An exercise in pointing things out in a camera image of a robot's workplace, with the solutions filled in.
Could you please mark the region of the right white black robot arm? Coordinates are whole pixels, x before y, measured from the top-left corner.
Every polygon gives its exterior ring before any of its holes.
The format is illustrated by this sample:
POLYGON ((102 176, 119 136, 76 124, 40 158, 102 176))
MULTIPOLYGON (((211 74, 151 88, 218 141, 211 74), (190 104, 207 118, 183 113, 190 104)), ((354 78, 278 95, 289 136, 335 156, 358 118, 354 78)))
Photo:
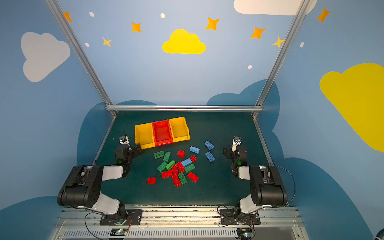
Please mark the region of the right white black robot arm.
POLYGON ((252 215, 263 208, 288 204, 288 195, 277 166, 249 166, 246 147, 224 147, 223 155, 232 160, 231 172, 236 178, 250 183, 250 194, 239 200, 235 215, 252 215))

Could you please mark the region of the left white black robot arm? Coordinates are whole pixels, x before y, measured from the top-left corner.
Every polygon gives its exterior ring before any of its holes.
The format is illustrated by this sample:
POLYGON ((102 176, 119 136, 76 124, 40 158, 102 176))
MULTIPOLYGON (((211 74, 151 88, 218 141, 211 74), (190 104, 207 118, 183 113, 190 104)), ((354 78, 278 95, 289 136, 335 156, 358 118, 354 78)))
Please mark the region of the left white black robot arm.
POLYGON ((125 178, 132 160, 142 154, 140 144, 120 144, 115 149, 116 161, 110 166, 81 165, 72 168, 63 184, 57 203, 63 207, 88 209, 104 218, 101 225, 125 225, 129 219, 122 201, 101 192, 102 182, 125 178))

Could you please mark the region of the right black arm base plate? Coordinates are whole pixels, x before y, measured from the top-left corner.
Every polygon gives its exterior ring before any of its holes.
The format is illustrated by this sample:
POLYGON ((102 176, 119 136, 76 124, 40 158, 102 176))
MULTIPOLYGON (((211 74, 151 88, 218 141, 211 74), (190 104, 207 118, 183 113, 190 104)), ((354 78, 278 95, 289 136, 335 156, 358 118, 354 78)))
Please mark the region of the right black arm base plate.
POLYGON ((218 209, 217 210, 220 216, 220 227, 226 227, 231 225, 260 225, 261 219, 259 213, 255 214, 244 214, 237 209, 218 209))

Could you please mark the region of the small red lego brick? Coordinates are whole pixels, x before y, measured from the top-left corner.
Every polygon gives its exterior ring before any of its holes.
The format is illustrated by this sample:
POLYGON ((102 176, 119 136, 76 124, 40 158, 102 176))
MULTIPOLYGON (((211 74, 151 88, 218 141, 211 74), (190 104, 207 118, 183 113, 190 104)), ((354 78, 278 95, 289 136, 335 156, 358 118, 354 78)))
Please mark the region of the small red lego brick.
POLYGON ((177 152, 177 156, 178 156, 179 158, 184 158, 185 155, 186 155, 185 151, 181 151, 181 150, 179 150, 179 151, 177 152))
POLYGON ((153 185, 153 184, 156 183, 156 181, 157 181, 157 178, 156 178, 156 177, 150 177, 150 178, 148 178, 148 180, 147 180, 147 184, 153 185))
POLYGON ((191 159, 192 162, 195 162, 197 160, 195 155, 191 156, 190 159, 191 159))

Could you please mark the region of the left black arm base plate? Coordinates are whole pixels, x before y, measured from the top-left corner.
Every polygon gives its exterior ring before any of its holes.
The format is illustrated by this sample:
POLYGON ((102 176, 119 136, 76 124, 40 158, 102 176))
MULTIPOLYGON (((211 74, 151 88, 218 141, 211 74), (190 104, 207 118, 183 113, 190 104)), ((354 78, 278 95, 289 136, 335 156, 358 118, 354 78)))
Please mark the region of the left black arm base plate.
POLYGON ((104 215, 100 220, 100 226, 138 226, 141 223, 142 209, 127 209, 125 216, 104 215))

